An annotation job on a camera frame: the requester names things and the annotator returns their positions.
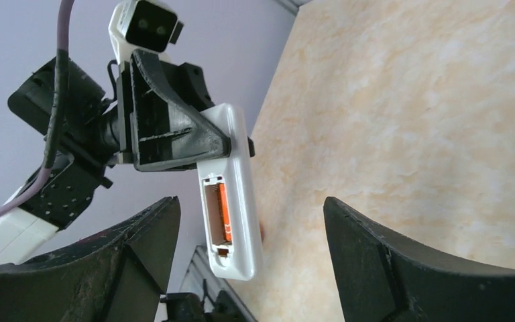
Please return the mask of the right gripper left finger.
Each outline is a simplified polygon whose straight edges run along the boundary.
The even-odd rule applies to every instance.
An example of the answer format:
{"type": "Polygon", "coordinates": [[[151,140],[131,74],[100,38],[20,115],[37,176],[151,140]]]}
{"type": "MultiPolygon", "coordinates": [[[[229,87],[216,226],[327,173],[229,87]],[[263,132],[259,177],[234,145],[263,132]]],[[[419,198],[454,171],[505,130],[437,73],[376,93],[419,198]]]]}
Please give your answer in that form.
{"type": "Polygon", "coordinates": [[[0,321],[153,321],[168,289],[180,202],[165,197],[69,246],[0,265],[0,321]]]}

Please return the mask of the orange battery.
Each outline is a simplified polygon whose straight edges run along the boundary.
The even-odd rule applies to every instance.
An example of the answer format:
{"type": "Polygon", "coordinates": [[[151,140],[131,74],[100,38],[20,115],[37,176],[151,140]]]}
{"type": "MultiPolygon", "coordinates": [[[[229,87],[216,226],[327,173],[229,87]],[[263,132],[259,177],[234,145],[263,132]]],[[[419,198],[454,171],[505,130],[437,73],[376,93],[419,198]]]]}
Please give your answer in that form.
{"type": "Polygon", "coordinates": [[[219,210],[222,220],[223,226],[223,237],[226,242],[232,241],[231,235],[231,222],[229,218],[229,210],[227,204],[227,193],[225,189],[225,184],[220,182],[218,184],[218,193],[219,193],[219,210]]]}

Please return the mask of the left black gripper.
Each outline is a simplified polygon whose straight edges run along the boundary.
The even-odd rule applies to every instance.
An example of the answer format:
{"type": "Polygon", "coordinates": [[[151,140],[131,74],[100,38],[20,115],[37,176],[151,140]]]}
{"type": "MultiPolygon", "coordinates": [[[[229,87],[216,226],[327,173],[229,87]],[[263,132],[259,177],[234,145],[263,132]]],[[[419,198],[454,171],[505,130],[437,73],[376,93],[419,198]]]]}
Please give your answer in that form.
{"type": "Polygon", "coordinates": [[[199,66],[135,50],[119,69],[117,98],[117,152],[138,171],[190,170],[231,152],[227,136],[202,114],[212,101],[199,66]]]}

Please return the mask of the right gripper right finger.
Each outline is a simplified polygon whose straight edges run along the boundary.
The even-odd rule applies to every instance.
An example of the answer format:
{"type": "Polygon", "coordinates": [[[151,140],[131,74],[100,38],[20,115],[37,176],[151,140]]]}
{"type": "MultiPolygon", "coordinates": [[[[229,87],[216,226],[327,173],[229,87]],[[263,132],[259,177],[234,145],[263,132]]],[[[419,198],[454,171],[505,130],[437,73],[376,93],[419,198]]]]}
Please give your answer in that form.
{"type": "Polygon", "coordinates": [[[515,269],[436,250],[335,197],[323,213],[346,321],[515,321],[515,269]]]}

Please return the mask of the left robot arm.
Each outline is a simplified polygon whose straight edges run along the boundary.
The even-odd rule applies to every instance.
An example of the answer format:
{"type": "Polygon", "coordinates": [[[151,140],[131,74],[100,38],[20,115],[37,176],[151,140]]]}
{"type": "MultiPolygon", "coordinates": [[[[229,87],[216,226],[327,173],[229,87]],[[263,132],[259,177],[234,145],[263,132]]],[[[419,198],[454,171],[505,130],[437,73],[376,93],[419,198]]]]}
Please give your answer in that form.
{"type": "Polygon", "coordinates": [[[66,229],[112,182],[106,169],[185,171],[229,157],[232,141],[214,111],[202,70],[135,50],[111,75],[113,99],[67,55],[14,92],[10,110],[44,135],[41,166],[0,215],[0,264],[18,264],[66,229]]]}

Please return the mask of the white remote with buttons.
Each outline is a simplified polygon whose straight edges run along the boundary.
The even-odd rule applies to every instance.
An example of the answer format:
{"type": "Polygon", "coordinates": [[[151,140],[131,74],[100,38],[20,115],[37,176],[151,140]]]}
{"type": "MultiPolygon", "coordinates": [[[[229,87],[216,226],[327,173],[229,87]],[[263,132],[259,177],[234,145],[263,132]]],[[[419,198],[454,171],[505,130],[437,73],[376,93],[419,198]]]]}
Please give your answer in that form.
{"type": "Polygon", "coordinates": [[[222,103],[203,111],[231,142],[228,157],[197,163],[206,246],[213,274],[248,281],[262,268],[263,247],[243,109],[222,103]],[[218,184],[225,184],[232,241],[223,237],[218,184]]]}

